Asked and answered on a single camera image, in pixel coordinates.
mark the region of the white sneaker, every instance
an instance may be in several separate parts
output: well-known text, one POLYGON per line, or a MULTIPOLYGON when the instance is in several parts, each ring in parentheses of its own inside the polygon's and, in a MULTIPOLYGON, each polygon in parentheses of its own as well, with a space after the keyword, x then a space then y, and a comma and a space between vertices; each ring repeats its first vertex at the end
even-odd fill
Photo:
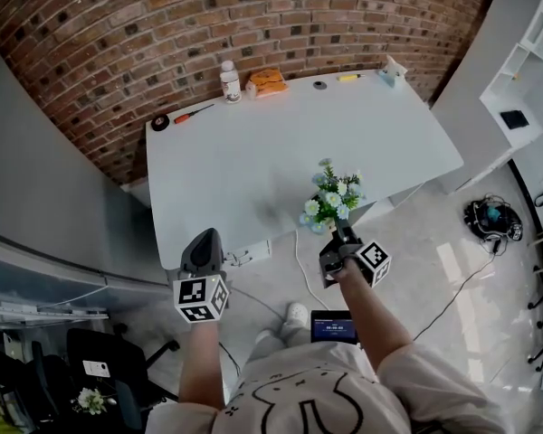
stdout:
POLYGON ((275 336, 275 333, 271 329, 264 329, 255 336, 255 343, 258 344, 260 341, 263 341, 268 336, 275 336))
POLYGON ((302 327, 308 324, 308 308, 299 302, 292 302, 288 306, 288 313, 286 314, 286 323, 299 322, 302 327))

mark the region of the tape roll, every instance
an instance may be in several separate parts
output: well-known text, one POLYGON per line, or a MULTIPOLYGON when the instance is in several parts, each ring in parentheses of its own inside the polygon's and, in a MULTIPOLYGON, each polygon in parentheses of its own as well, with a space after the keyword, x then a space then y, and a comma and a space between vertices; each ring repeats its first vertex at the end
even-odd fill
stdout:
POLYGON ((160 116, 157 116, 151 120, 151 128, 156 132, 160 132, 161 130, 165 130, 167 128, 169 122, 170 121, 167 115, 161 114, 160 116))

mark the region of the white table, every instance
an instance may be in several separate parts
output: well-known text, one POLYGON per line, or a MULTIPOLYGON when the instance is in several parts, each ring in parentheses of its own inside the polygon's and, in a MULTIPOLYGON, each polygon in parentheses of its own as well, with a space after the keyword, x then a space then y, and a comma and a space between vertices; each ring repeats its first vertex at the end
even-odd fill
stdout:
POLYGON ((462 165, 451 140, 405 82, 391 89, 376 71, 291 80, 290 90, 236 105, 215 99, 181 125, 147 124, 148 179, 161 263, 179 267, 185 246, 215 227, 225 250, 275 238, 298 225, 316 191, 311 177, 331 157, 336 173, 364 176, 368 202, 462 165), (313 87, 324 81, 325 90, 313 87))

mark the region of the screwdriver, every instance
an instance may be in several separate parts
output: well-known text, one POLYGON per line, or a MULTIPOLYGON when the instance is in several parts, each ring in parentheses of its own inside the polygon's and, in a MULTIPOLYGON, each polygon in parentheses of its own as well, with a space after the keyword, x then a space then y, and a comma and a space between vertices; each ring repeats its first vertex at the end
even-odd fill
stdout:
POLYGON ((199 111, 203 111, 204 109, 211 108, 214 104, 215 103, 212 103, 209 106, 205 106, 204 108, 198 109, 196 111, 191 111, 191 112, 188 112, 187 114, 179 116, 178 118, 175 118, 175 123, 181 124, 181 122, 185 122, 186 120, 191 118, 191 116, 194 116, 195 114, 197 114, 199 111))
POLYGON ((366 77, 366 74, 349 74, 349 75, 346 75, 346 76, 339 76, 338 80, 340 82, 347 82, 349 80, 359 79, 360 77, 366 77))

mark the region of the small screen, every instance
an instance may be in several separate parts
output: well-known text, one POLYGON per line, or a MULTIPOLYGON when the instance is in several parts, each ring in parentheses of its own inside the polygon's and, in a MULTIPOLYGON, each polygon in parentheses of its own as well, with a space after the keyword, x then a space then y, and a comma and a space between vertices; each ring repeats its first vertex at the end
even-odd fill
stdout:
POLYGON ((314 320, 314 336, 316 339, 354 339, 356 329, 350 319, 316 319, 314 320))

